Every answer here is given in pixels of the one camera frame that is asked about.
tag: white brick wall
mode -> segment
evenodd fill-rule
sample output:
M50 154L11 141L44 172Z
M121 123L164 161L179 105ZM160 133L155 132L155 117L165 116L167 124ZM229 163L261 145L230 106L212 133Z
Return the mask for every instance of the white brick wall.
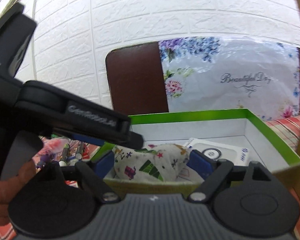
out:
M178 36L250 35L300 46L295 0L37 0L37 79L111 107L113 49Z

